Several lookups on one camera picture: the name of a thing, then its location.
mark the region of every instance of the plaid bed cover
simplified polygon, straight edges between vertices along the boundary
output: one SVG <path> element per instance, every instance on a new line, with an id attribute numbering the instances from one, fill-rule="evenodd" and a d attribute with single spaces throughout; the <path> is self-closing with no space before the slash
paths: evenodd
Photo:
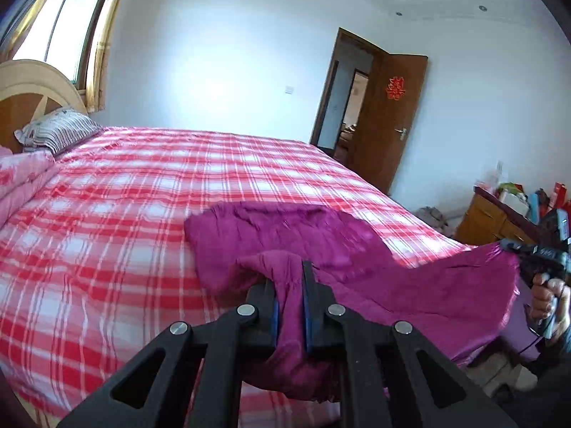
<path id="1" fill-rule="evenodd" d="M 403 264 L 465 249 L 317 148 L 297 141 L 108 128 L 0 229 L 0 368 L 39 410 L 65 416 L 167 325 L 217 319 L 183 221 L 219 201 L 324 204 L 367 220 Z M 336 404 L 244 384 L 240 425 L 319 426 Z"/>

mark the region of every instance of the magenta cloth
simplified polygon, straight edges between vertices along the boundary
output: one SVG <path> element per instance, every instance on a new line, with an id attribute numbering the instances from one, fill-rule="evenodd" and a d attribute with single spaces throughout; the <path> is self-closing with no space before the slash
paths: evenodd
<path id="1" fill-rule="evenodd" d="M 292 399 L 335 398 L 329 363 L 304 350 L 302 260 L 336 301 L 365 319 L 407 320 L 456 363 L 494 340 L 509 318 L 519 263 L 498 244 L 415 269 L 399 265 L 372 227 L 327 207 L 292 203 L 219 203 L 185 221 L 201 285 L 212 294 L 245 292 L 273 280 L 280 310 L 278 347 L 244 380 Z"/>

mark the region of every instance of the human hand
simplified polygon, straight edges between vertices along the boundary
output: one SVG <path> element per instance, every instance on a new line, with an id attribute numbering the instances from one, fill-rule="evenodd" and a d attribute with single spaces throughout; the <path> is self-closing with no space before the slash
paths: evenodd
<path id="1" fill-rule="evenodd" d="M 559 298 L 557 311 L 555 311 L 555 324 L 553 335 L 549 344 L 556 343 L 571 324 L 569 316 L 569 303 L 571 301 L 571 289 L 563 280 L 549 279 L 545 273 L 533 277 L 532 309 L 530 315 L 533 319 L 547 319 L 553 313 L 551 301 L 553 297 Z"/>

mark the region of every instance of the white wall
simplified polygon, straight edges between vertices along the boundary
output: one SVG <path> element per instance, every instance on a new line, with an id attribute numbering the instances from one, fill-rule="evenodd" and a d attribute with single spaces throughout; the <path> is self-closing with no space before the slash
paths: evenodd
<path id="1" fill-rule="evenodd" d="M 483 20 L 404 21 L 395 34 L 401 52 L 429 58 L 391 188 L 396 201 L 411 210 L 465 208 L 474 182 L 498 160 L 527 192 L 571 184 L 571 46 L 555 21 L 547 30 Z"/>
<path id="2" fill-rule="evenodd" d="M 122 0 L 94 118 L 309 141 L 339 27 L 384 47 L 390 24 L 362 0 Z"/>
<path id="3" fill-rule="evenodd" d="M 368 74 L 373 64 L 372 54 L 343 40 L 339 41 L 333 57 L 339 61 L 339 65 L 333 79 L 331 95 L 318 141 L 318 146 L 329 149 L 334 149 L 337 144 L 337 135 L 341 122 L 343 122 L 355 69 Z"/>
<path id="4" fill-rule="evenodd" d="M 544 12 L 551 25 L 526 28 L 393 20 L 362 0 L 122 0 L 107 109 L 95 117 L 308 141 L 343 27 L 389 52 L 429 57 L 396 201 L 465 208 L 498 159 L 528 191 L 549 191 L 571 184 L 571 47 Z"/>

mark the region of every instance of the curtain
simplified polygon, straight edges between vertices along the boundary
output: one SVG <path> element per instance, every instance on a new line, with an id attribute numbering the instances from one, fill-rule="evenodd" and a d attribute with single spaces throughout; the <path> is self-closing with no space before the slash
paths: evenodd
<path id="1" fill-rule="evenodd" d="M 89 62 L 87 63 L 85 102 L 88 112 L 97 112 L 105 109 L 109 39 L 118 4 L 119 0 L 105 0 L 95 27 L 95 35 L 91 44 Z"/>
<path id="2" fill-rule="evenodd" d="M 36 0 L 0 48 L 0 63 L 10 61 L 24 43 L 47 0 Z"/>

